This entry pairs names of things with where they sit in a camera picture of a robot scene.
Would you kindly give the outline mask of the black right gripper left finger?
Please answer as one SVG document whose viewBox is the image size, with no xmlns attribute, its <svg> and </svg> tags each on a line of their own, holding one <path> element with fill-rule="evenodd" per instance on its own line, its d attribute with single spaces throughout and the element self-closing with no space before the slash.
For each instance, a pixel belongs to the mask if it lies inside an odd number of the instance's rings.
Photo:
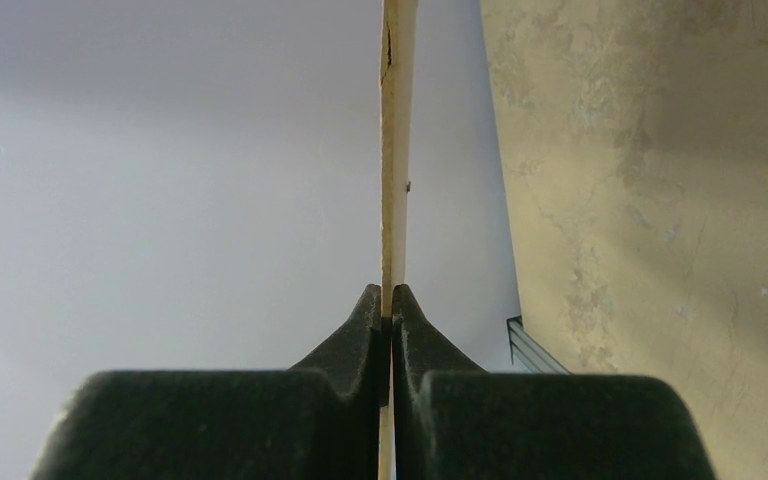
<svg viewBox="0 0 768 480">
<path fill-rule="evenodd" d="M 285 370 L 119 370 L 73 393 L 34 479 L 372 479 L 380 289 Z"/>
</svg>

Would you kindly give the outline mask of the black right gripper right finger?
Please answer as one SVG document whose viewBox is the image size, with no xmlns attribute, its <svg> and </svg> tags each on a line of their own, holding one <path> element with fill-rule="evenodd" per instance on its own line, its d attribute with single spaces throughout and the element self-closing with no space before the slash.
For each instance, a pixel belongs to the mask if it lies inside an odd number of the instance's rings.
<svg viewBox="0 0 768 480">
<path fill-rule="evenodd" d="M 646 376 L 490 373 L 393 293 L 401 479 L 711 479 L 689 410 Z"/>
</svg>

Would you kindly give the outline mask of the brown frame backing board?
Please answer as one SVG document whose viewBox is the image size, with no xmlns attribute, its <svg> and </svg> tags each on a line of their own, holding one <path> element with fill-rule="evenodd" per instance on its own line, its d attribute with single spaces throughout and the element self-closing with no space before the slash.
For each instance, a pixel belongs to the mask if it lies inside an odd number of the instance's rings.
<svg viewBox="0 0 768 480">
<path fill-rule="evenodd" d="M 395 287 L 405 280 L 409 145 L 417 3 L 384 0 L 379 72 L 381 186 L 381 326 L 387 374 L 386 401 L 380 409 L 379 479 L 393 473 L 392 324 Z"/>
</svg>

